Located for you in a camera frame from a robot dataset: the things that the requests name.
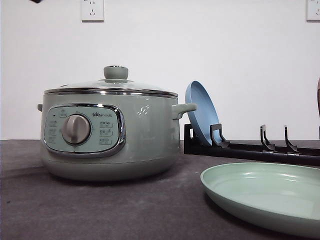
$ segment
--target stainless steel rim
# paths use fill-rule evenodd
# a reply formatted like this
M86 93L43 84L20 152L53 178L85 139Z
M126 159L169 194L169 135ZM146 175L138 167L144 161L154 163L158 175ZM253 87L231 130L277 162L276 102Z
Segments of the stainless steel rim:
M142 92L123 92L123 91L102 91L102 90L87 90L87 91L63 91L63 92L47 92L45 95L54 96L54 95L127 95L127 96L146 96L146 97L159 97L159 98L170 98L178 99L178 94L176 96L159 94L159 93L142 93Z
M92 92L105 93L136 93L136 94L152 94L162 96L178 97L178 94L170 91L150 90L150 89L130 89L130 88L102 88L102 87L72 87L72 88L55 88L44 91L44 94L61 93L64 95L77 94L92 94Z

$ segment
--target black dish rack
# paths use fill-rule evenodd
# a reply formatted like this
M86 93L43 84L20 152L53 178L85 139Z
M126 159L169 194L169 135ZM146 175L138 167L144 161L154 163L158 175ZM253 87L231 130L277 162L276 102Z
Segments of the black dish rack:
M214 131L217 130L219 130L219 135L222 139L221 142L215 140ZM293 145L288 140L288 128L286 125L284 126L284 136L286 146L276 146L267 139L266 125L262 125L260 127L261 145L232 143L224 138L222 134L222 125L219 123L210 126L212 146L204 146L198 139L192 125L185 124L184 154L320 166L320 149Z

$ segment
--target gray tablecloth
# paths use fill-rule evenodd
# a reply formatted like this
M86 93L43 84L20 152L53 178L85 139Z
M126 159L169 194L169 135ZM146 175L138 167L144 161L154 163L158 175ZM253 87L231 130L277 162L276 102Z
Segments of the gray tablecloth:
M181 154L155 176L90 183L49 174L39 145L1 141L1 240L302 239L242 221L204 193L203 170L253 161Z

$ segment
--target blue plate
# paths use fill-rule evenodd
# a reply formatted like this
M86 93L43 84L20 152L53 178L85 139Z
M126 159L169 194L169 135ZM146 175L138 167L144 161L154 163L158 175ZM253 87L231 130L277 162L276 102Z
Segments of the blue plate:
M188 117L199 140L205 146L211 146L210 125L218 124L219 119L209 94L200 82L193 81L189 84L185 91L185 103L197 104L197 110L188 112ZM214 139L221 143L219 131L214 131L213 135Z

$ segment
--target wall outlet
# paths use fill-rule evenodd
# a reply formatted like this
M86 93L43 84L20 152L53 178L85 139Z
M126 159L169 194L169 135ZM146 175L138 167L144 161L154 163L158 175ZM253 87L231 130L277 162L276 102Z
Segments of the wall outlet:
M306 0L306 20L320 22L320 0Z
M105 20L105 0L81 0L82 22L103 22Z

